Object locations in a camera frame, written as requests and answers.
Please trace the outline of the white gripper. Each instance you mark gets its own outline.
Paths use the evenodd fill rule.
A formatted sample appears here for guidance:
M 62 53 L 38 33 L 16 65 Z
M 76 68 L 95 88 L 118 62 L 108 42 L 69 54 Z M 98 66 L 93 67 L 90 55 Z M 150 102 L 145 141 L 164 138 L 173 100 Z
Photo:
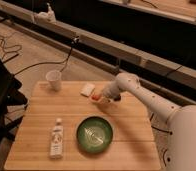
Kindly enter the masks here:
M 110 103 L 109 99 L 114 99 L 118 95 L 120 95 L 120 89 L 117 83 L 112 81 L 103 88 L 102 93 L 100 91 L 93 92 L 90 99 L 92 101 L 97 101 L 98 104 L 108 104 Z

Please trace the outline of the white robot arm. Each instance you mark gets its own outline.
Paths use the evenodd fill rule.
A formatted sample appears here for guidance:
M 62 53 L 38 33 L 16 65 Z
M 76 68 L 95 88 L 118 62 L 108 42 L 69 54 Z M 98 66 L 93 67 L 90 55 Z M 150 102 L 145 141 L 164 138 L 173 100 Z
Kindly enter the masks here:
M 131 73 L 119 73 L 92 99 L 98 103 L 118 100 L 122 92 L 131 93 L 168 125 L 167 171 L 196 171 L 196 105 L 177 105 L 144 88 Z

